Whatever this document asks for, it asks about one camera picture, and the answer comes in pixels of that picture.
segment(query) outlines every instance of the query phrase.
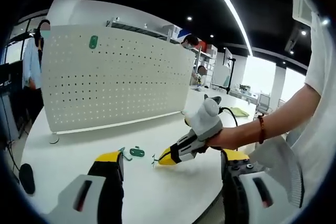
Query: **small metal part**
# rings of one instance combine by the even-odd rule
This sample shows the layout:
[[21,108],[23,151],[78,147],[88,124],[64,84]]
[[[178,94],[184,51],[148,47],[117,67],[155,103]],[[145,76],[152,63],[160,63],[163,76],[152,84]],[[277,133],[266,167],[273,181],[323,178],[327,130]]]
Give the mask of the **small metal part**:
[[133,157],[128,158],[128,157],[126,157],[125,154],[123,154],[123,153],[122,153],[122,156],[123,156],[127,161],[132,161],[132,160],[133,160]]
[[133,157],[130,157],[130,158],[126,157],[124,151],[125,151],[125,147],[119,149],[119,152],[121,152],[121,155],[122,155],[127,161],[132,161]]
[[159,160],[155,159],[155,154],[152,156],[152,158],[153,158],[152,165],[153,165],[153,168],[154,168],[155,162],[158,162]]

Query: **hand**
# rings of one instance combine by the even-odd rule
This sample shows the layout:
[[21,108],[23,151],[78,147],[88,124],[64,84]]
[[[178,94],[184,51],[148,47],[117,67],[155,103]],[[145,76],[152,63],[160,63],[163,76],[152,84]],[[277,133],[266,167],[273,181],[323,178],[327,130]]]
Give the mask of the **hand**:
[[35,83],[31,77],[29,78],[29,87],[30,89],[33,89],[33,90],[36,89]]
[[222,128],[222,130],[211,137],[206,145],[208,146],[219,146],[223,149],[235,150],[238,148],[238,144],[235,141],[236,128]]

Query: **floor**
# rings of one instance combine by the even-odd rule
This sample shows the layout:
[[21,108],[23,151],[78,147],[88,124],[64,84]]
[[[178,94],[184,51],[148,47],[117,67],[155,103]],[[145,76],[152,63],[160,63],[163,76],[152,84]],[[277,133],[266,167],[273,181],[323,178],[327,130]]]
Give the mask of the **floor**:
[[[15,140],[12,143],[12,152],[13,152],[13,158],[14,161],[16,163],[16,165],[20,168],[21,166],[21,158],[22,158],[22,153],[23,153],[23,149],[25,148],[25,144],[26,144],[26,140],[27,140],[27,133],[29,133],[31,128],[30,123],[28,125],[26,125],[25,130],[23,131],[21,138]],[[14,163],[9,155],[8,150],[6,149],[5,151],[5,159],[8,163],[8,166],[11,170],[14,171],[14,174],[16,177],[18,177],[18,170],[15,168]]]

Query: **green plastic part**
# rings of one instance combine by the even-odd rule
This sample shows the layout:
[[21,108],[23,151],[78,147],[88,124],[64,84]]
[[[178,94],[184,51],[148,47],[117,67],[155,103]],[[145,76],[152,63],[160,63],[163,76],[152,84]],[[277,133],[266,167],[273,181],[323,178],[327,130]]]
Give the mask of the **green plastic part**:
[[91,49],[95,49],[97,47],[98,43],[98,36],[97,35],[92,35],[89,43],[89,47]]
[[141,149],[130,149],[130,153],[132,156],[136,157],[143,157],[145,155],[145,152]]

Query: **wire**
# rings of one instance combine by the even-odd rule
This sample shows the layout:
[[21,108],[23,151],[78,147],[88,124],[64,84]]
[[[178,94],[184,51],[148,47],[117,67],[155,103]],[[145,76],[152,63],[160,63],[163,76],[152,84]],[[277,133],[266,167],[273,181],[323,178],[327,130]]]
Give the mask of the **wire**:
[[232,112],[231,109],[229,109],[229,108],[227,108],[227,107],[220,107],[220,108],[219,108],[219,114],[221,114],[224,110],[227,110],[227,111],[229,111],[229,112],[231,113],[233,119],[235,120],[236,127],[238,127],[237,119],[236,119],[236,117],[235,117],[235,115],[234,115],[234,113]]
[[11,159],[13,161],[13,171],[14,171],[14,167],[16,167],[16,169],[18,171],[20,171],[19,167],[16,165],[15,161],[14,161],[14,156],[13,156],[13,151],[12,151],[12,138],[11,138],[11,131],[9,129],[9,123],[8,123],[8,117],[7,117],[7,113],[6,113],[6,108],[5,108],[5,103],[4,103],[4,99],[1,96],[1,101],[2,101],[2,106],[4,107],[4,112],[5,112],[5,116],[6,116],[6,122],[7,122],[7,128],[8,128],[8,135],[9,135],[9,141],[10,141],[10,145],[8,143],[6,143],[6,147],[8,149],[8,153],[11,156]]

